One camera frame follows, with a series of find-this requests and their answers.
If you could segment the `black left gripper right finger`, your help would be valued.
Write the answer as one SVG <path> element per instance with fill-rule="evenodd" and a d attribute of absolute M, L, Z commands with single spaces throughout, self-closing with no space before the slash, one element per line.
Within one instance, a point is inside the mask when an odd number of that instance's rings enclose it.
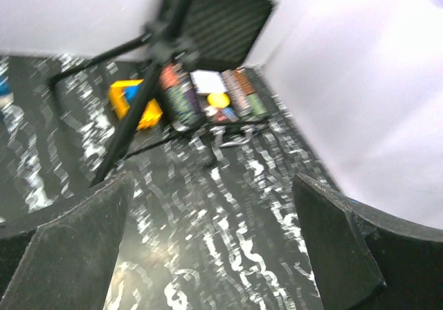
<path fill-rule="evenodd" d="M 296 212 L 324 309 L 441 309 L 442 231 L 298 174 Z"/>

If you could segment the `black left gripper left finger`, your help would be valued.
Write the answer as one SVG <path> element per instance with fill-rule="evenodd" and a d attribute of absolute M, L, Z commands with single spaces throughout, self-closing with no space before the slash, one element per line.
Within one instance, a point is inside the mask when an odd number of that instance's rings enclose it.
<path fill-rule="evenodd" d="M 134 195 L 132 173 L 1 224 L 2 309 L 102 309 Z"/>

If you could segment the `black tripod music stand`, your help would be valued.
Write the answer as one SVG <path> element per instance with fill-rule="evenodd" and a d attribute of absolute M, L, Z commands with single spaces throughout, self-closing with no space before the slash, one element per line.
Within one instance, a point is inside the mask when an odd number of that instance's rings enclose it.
<path fill-rule="evenodd" d="M 155 21 L 147 24 L 145 33 L 139 37 L 99 54 L 89 61 L 57 73 L 48 79 L 49 87 L 55 89 L 58 82 L 71 75 L 124 55 L 143 45 L 148 46 L 150 65 L 144 72 L 143 83 L 136 95 L 136 102 L 117 126 L 107 153 L 91 182 L 92 187 L 105 179 L 120 155 L 127 151 L 147 103 L 156 94 L 157 83 L 163 67 L 181 53 L 186 56 L 184 62 L 188 68 L 191 69 L 196 64 L 199 57 L 197 49 L 192 46 L 191 41 L 181 36 L 181 28 L 184 26 L 193 1 L 174 0 L 165 21 Z"/>

